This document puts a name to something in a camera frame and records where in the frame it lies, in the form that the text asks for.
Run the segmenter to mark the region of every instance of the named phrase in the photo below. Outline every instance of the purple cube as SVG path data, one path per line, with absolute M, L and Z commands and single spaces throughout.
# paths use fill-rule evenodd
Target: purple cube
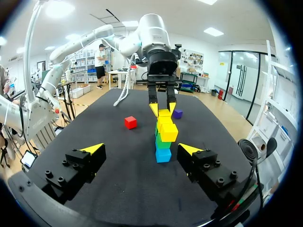
M 174 112 L 172 113 L 172 115 L 174 116 L 174 118 L 176 119 L 180 119 L 182 117 L 183 111 L 182 110 L 174 110 Z

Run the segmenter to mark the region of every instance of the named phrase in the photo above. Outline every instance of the white t-shirt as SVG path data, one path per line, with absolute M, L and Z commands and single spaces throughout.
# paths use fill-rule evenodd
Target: white t-shirt
M 102 58 L 102 52 L 100 50 L 97 50 L 95 52 L 95 67 L 103 66 L 105 61 L 104 60 L 98 60 L 97 57 L 101 57 Z

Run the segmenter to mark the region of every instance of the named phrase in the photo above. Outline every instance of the man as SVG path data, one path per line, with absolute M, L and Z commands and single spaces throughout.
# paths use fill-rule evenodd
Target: man
M 9 78 L 6 74 L 5 69 L 3 68 L 2 65 L 0 65 L 0 84 L 1 84 L 1 89 L 0 89 L 0 95 L 4 96 L 4 93 L 8 93 L 9 92 Z M 14 100 L 13 101 L 14 104 L 19 104 L 19 101 Z M 7 140 L 3 137 L 2 132 L 1 132 L 1 128 L 2 128 L 2 123 L 0 123 L 0 148 L 4 147 L 6 148 L 9 158 L 14 160 L 16 155 L 15 155 L 15 151 L 12 148 L 11 145 L 11 141 Z M 12 136 L 13 139 L 16 140 L 20 145 L 23 145 L 25 143 L 24 139 L 20 138 L 17 134 L 17 132 L 12 129 Z
M 103 44 L 99 45 L 99 49 L 95 53 L 95 68 L 97 71 L 97 88 L 102 89 L 102 77 L 105 76 L 104 62 L 106 58 L 102 58 L 101 52 L 104 50 L 105 46 Z

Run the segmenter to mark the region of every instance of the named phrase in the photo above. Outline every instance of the black shorts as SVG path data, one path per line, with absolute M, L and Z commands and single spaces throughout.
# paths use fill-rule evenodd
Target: black shorts
M 96 67 L 96 71 L 97 71 L 97 78 L 101 79 L 101 77 L 105 76 L 105 68 L 104 66 L 98 66 Z

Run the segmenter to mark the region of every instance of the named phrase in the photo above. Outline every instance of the glass door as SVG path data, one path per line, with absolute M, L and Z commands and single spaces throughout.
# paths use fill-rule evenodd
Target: glass door
M 259 75 L 259 81 L 258 81 L 258 87 L 257 87 L 257 92 L 254 100 L 254 104 L 251 108 L 250 114 L 248 116 L 248 120 L 254 124 L 257 115 L 260 111 L 261 104 L 263 102 L 263 99 L 265 97 L 265 89 L 266 89 L 266 82 L 267 82 L 267 72 L 268 72 L 268 55 L 261 54 L 261 59 L 260 59 L 260 75 Z M 276 73 L 274 68 L 272 67 L 271 69 L 271 76 L 269 77 L 269 91 L 268 95 L 273 96 L 274 90 L 275 90 L 275 85 L 276 85 Z
M 225 95 L 227 82 L 230 74 L 232 60 L 232 52 L 220 52 L 218 60 L 217 77 L 214 82 L 214 88 L 220 91 L 223 89 L 223 97 Z
M 258 53 L 233 52 L 231 78 L 225 101 L 244 118 L 248 116 L 255 94 L 258 68 Z

